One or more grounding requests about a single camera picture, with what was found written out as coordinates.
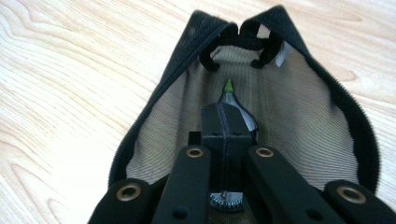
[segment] wooden surface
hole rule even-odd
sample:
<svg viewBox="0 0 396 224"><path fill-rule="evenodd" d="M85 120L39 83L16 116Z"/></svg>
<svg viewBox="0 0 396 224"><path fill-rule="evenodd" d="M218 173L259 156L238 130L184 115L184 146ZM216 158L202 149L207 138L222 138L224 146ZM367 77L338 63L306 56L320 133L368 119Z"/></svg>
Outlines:
<svg viewBox="0 0 396 224"><path fill-rule="evenodd" d="M276 4L358 100L396 208L396 3L0 1L0 223L84 223L194 9L239 25Z"/></svg>

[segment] metal rivet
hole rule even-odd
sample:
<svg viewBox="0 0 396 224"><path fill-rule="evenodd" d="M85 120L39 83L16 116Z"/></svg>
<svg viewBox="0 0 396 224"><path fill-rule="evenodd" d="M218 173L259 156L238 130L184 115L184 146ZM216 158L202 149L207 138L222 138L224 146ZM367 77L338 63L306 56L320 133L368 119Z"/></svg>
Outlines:
<svg viewBox="0 0 396 224"><path fill-rule="evenodd" d="M340 186L337 188L337 193L341 197L343 197L345 200L347 200L351 203L366 203L367 202L366 196L364 196L364 194L362 194L360 191L353 189L351 187Z"/></svg>
<svg viewBox="0 0 396 224"><path fill-rule="evenodd" d="M273 157L274 156L274 152L268 148L265 148L265 147L257 148L256 153L257 153L257 155L259 155L261 157Z"/></svg>
<svg viewBox="0 0 396 224"><path fill-rule="evenodd" d="M198 158L204 155L204 152L199 148L190 148L187 150L187 155L191 158Z"/></svg>
<svg viewBox="0 0 396 224"><path fill-rule="evenodd" d="M128 184L120 188L119 191L117 191L117 198L120 201L129 202L137 198L140 195L141 191L142 189L136 183Z"/></svg>

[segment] black bag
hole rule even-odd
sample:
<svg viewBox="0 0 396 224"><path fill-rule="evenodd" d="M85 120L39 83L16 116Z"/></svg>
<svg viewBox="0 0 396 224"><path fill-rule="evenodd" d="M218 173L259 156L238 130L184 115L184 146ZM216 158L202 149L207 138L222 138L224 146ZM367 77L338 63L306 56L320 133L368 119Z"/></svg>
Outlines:
<svg viewBox="0 0 396 224"><path fill-rule="evenodd" d="M201 109L218 101L228 79L257 120L259 143L279 150L310 185L323 190L345 179L375 192L379 155L370 123L311 56L283 7L245 21L239 34L232 22L191 15L161 82L120 144L108 186L127 178L165 181L189 132L200 131Z"/></svg>

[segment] white tag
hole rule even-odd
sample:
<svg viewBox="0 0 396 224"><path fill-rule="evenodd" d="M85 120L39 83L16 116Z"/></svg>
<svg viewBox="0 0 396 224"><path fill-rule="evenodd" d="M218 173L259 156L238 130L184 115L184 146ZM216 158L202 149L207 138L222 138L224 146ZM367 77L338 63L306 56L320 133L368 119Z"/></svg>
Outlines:
<svg viewBox="0 0 396 224"><path fill-rule="evenodd" d="M275 63L278 67L282 66L283 62L285 62L285 59L288 57L288 54L291 50L291 45L283 41L282 46L280 46L280 51L275 57Z"/></svg>

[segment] green pointed object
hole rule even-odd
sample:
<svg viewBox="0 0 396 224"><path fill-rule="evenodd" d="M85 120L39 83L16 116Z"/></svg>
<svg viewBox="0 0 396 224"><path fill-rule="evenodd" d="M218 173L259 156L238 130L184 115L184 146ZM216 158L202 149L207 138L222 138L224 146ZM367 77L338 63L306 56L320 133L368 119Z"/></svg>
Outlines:
<svg viewBox="0 0 396 224"><path fill-rule="evenodd" d="M227 83L224 86L223 92L233 92L233 81L228 79Z"/></svg>

